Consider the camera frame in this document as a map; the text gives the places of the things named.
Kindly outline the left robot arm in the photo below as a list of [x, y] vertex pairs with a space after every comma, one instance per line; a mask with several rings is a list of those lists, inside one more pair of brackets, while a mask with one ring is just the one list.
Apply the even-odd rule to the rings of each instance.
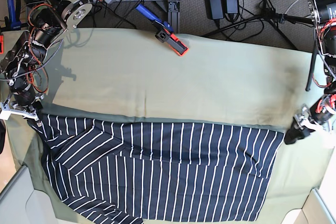
[[[311, 57], [306, 91], [312, 82], [323, 88], [323, 95], [308, 108], [302, 108], [293, 116], [293, 121], [284, 136], [284, 143], [294, 144], [313, 132], [318, 132], [325, 140], [335, 137], [331, 119], [335, 117], [335, 0], [308, 0], [314, 25], [314, 49]], [[326, 84], [320, 85], [315, 79], [314, 67], [320, 56]]]

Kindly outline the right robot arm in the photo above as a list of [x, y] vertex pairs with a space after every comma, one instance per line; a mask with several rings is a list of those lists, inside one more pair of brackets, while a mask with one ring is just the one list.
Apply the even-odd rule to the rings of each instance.
[[49, 90], [45, 66], [58, 52], [67, 33], [90, 13], [90, 0], [43, 0], [27, 14], [27, 30], [1, 60], [1, 81], [9, 87], [8, 98], [1, 103], [1, 119], [20, 115], [39, 121], [41, 101]]

